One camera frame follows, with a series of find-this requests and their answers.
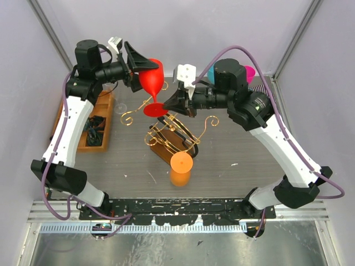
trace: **blue cup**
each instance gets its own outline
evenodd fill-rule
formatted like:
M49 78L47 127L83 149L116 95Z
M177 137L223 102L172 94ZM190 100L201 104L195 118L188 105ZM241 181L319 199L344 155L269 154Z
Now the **blue cup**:
M214 84L215 83L215 75L214 75L214 66L213 64L209 71L207 72L207 78L209 79L210 83Z

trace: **white gray wall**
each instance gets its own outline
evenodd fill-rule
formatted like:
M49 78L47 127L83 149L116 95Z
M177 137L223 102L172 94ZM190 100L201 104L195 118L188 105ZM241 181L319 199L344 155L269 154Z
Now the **white gray wall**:
M0 1L0 33L0 264L14 265L67 70L26 1Z
M264 73L274 73L310 2L39 0L73 64L78 41L106 44L117 35L144 56L160 59L167 76L181 63L196 65L200 73L232 44L250 50ZM250 64L242 53L233 53Z
M280 88L297 140L346 190L326 202L344 265L354 265L355 1L324 1L281 74ZM338 193L329 185L322 195Z

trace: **black mounting plate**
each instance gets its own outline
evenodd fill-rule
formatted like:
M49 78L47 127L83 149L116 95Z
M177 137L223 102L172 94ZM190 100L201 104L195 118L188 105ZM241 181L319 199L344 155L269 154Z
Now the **black mounting plate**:
M132 218L127 224L151 225L155 218L157 225L163 226L169 223L171 226L195 223L198 215L201 215L204 226L209 225L233 225L239 224L240 219L250 219L242 211L241 199L237 198L137 198L137 199L111 199L111 216L124 216L132 213ZM260 219L260 214L253 218ZM276 218L273 206L267 207L265 212L267 219ZM79 219L82 221L102 219L87 207L80 207Z

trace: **curly gold wire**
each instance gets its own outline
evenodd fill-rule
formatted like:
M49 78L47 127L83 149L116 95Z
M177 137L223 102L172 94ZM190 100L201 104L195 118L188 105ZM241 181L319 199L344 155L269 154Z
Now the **curly gold wire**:
M165 88L161 88L161 89L162 89L162 90L167 90L168 87L169 87L169 84L168 84L166 81L164 81L164 84L166 84L166 87L165 87Z
M158 139L157 139L155 136L153 136L152 134L147 133L147 134L145 135L145 137L144 137L144 142L145 142L148 146L154 146L155 144L158 143Z
M184 123L182 123L182 122L181 122L179 119L177 119L176 117L174 117L174 119L175 119L177 122L179 122L180 124L182 124L183 126L185 126ZM179 132L182 132L183 134L185 134L185 131L179 126L178 123L175 123L175 122L172 121L172 120L171 120L171 122L174 124L173 127L177 127ZM194 134L192 134L192 132L189 131L189 133L191 134L191 136L192 136L194 139L197 139L197 137L196 137Z
M167 151L169 151L172 155L176 154L176 151L172 150L167 141L164 141L164 147Z
M126 116L127 114L134 114L134 113L138 112L140 109L142 109L143 106L147 105L152 98L153 97L151 96L147 100L143 101L143 104L140 107L138 107L137 109L135 109L134 111L128 111L128 112L125 112L124 114L122 114L122 116L120 118L121 124L125 125L125 126L130 126L133 123L133 118L131 116L129 116L125 120L123 120L124 116Z
M177 115L177 114L175 114L175 115L170 115L169 117L171 117L171 119L174 119L176 115ZM166 124L165 124L163 127L161 127L161 128L158 128L158 127L157 127L158 123L159 123L159 121L157 121L157 122L152 126L152 128L151 128L150 130L153 129L154 132L161 132L161 131L162 131L163 129L165 129L166 127L169 127L169 130L171 130L169 123L166 123Z
M197 141L200 143L200 138L202 138L202 136L205 134L205 132L207 130L207 121L208 121L209 118L212 118L211 126L217 126L220 123L220 120L215 115L210 115L210 116L206 117L206 119L205 119L205 129L203 130L201 135L194 141L194 143L187 150L185 150L183 152L188 152L189 150L191 150L192 147L194 147L195 144L198 144Z

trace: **gold wire rack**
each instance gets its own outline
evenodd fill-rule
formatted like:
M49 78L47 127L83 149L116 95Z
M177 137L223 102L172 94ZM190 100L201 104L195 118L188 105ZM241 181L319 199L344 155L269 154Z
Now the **gold wire rack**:
M166 87L162 88L162 90L166 90L169 87L166 81L164 83L166 84ZM150 97L145 101L143 101L143 103L137 109L122 114L120 118L120 122L126 126L132 125L133 123L132 115L137 113L144 106L150 104L152 98L153 97ZM156 144L163 145L165 149L169 151L171 154L175 154L180 151L189 152L193 147L195 147L195 151L196 151L197 145L201 142L201 138L207 130L207 122L211 120L210 121L211 126L217 126L220 122L217 116L215 115L208 116L205 119L205 127L203 132L199 136L195 136L179 119L176 118L176 116L177 114L173 115L167 113L164 116L158 117L157 122L149 127L149 131L144 137L144 142L151 147ZM168 139L168 137L165 136L164 130L170 130L174 132L176 135L178 135L183 140L182 145L184 149L181 149L177 147L176 144L172 143Z

